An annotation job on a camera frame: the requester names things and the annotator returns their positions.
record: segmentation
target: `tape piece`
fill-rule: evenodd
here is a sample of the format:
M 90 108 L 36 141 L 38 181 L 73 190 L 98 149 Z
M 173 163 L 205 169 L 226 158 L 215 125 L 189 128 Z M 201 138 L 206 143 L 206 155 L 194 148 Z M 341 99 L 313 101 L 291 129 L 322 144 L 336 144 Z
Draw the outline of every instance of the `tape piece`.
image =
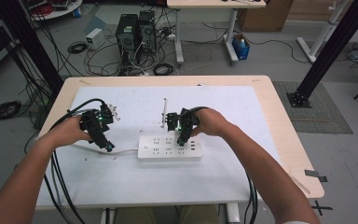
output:
M 316 206 L 312 206 L 313 209 L 317 209 L 319 211 L 319 215 L 323 216 L 322 210 L 333 210 L 332 207 L 320 206 L 318 201 L 315 201 Z
M 311 171 L 311 170 L 305 170 L 305 175 L 318 177 L 319 181 L 321 182 L 327 182 L 327 176 L 320 176 L 319 172 L 317 171 Z

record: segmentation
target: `person's right hand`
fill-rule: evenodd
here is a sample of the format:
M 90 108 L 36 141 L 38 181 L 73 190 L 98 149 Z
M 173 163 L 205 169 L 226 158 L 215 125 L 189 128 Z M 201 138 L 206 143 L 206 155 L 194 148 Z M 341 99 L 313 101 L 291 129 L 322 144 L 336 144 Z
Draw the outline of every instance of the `person's right hand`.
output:
M 199 118 L 200 124 L 193 129 L 191 136 L 206 133 L 208 135 L 222 137 L 225 133 L 225 129 L 232 125 L 223 115 L 211 108 L 201 109 L 194 112 L 194 114 Z

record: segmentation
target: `white power adapter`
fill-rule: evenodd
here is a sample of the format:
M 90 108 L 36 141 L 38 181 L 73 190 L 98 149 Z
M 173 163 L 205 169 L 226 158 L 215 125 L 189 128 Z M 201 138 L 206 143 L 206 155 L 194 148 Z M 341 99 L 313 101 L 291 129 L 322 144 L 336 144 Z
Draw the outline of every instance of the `white power adapter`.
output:
M 95 28 L 91 33 L 86 36 L 86 40 L 90 49 L 96 50 L 99 48 L 105 41 L 103 30 Z
M 138 158 L 140 161 L 199 161 L 202 157 L 200 138 L 195 136 L 180 147 L 175 135 L 141 136 Z

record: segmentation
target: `power strip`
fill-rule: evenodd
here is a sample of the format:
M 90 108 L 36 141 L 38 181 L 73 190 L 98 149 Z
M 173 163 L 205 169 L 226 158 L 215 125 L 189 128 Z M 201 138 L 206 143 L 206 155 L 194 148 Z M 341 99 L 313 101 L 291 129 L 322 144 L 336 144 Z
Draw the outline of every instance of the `power strip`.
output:
M 176 144 L 177 136 L 153 135 L 139 138 L 140 161 L 199 161 L 202 150 L 199 137 L 191 137 L 184 146 Z

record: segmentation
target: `gray mat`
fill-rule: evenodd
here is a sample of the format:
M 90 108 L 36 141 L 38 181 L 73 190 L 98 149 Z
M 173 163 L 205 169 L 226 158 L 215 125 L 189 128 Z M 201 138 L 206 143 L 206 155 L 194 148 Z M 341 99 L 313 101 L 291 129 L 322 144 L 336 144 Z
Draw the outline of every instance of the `gray mat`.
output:
M 322 83 L 316 87 L 310 97 L 312 108 L 291 107 L 286 93 L 295 92 L 299 84 L 299 82 L 273 82 L 296 132 L 353 134 L 351 127 L 342 117 Z

